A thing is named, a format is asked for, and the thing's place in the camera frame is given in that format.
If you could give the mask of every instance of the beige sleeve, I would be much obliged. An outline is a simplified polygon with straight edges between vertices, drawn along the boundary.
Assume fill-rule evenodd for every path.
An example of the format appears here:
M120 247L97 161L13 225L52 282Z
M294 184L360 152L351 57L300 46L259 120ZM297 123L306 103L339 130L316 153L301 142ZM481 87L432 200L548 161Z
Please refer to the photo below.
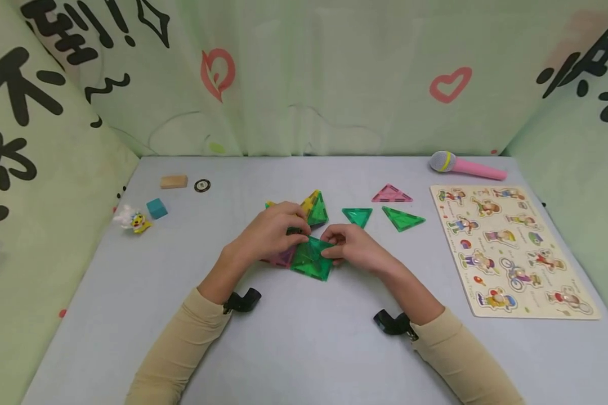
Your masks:
M193 289L135 374L126 405L177 404L189 377L230 314Z
M449 308L426 325L411 326L419 336L414 349L464 404L525 404L504 370Z

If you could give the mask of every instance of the red heart drawing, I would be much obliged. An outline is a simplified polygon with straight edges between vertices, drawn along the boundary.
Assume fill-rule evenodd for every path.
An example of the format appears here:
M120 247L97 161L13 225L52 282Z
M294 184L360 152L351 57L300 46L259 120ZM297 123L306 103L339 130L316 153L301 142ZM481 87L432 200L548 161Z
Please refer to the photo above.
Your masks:
M445 104L449 104L455 98L457 98L457 96L460 93L462 93L462 90L464 90L464 88L466 87L468 82L471 81L471 76L473 76L473 69L471 69L470 67L466 67L466 66L460 67L459 69L457 69L456 71L454 71L451 74L442 74L441 76L437 76L437 77L435 77L435 80L433 80L430 85L430 95L432 95L432 97L434 97L436 99L436 101L440 101ZM462 78L462 81L459 82L459 84L457 85L455 90L453 90L453 93L445 94L445 93L442 93L437 88L437 86L439 86L440 83L453 84L453 82L455 80L457 80L457 78L459 78L459 77Z
M209 52L209 54L206 54L205 51L202 51L202 53L203 61L200 63L200 80L203 81L205 88L210 92L211 95L218 99L219 102L223 102L223 90L232 85L232 82L234 82L234 77L236 76L236 67L234 65L232 55L221 48L213 49ZM218 58L223 58L226 61L227 76L225 76L219 85L216 85L216 82L218 81L218 73L214 74L214 82L212 82L209 78L209 72L212 70L214 60Z

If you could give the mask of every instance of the hand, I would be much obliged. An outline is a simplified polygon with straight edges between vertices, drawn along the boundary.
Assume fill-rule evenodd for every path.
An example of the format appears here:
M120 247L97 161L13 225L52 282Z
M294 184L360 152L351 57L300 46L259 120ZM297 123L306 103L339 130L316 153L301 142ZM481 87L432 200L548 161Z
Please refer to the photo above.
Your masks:
M286 235L290 227L299 228L302 234ZM311 227L301 206L284 201L263 210L250 222L229 247L249 263L266 259L288 250L296 244L308 242Z
M322 256L335 259L334 265L347 259L370 273L380 273L400 265L400 262L354 223L330 225L322 234L325 242L335 244L322 251Z

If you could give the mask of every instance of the blue cube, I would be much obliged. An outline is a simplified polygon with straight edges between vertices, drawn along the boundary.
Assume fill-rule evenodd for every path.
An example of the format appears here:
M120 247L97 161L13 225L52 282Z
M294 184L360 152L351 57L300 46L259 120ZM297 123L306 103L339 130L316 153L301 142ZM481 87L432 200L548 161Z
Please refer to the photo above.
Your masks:
M165 208L164 204L160 199L155 199L153 201L149 201L146 203L146 208L149 209L149 214L151 217L156 220L158 218L162 218L164 215L167 215L167 208Z

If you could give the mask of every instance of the table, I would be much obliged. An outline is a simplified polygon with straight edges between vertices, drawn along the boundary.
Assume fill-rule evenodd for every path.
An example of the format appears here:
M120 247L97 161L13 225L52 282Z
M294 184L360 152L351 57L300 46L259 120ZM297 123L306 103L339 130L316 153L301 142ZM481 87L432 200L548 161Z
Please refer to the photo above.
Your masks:
M506 184L529 189L512 158L473 160L509 171ZM189 188L160 190L160 177L170 174L187 174ZM193 189L201 178L211 181L205 193ZM414 199L390 206L427 222L398 233L382 204L371 202L385 183ZM375 208L365 230L462 319L527 404L608 402L608 311L583 270L577 266L602 320L474 317L431 200L432 184L495 182L437 174L426 157L143 158L121 202L144 208L160 197L169 214L141 237L115 224L108 228L23 405L122 404L147 350L220 248L266 200L300 202L316 188L331 223L347 222L342 208ZM182 404L458 402L407 338L377 328L372 317L378 311L396 316L401 310L368 274L346 266L320 282L257 264L237 291L243 295L249 287L263 298L253 312L232 317Z

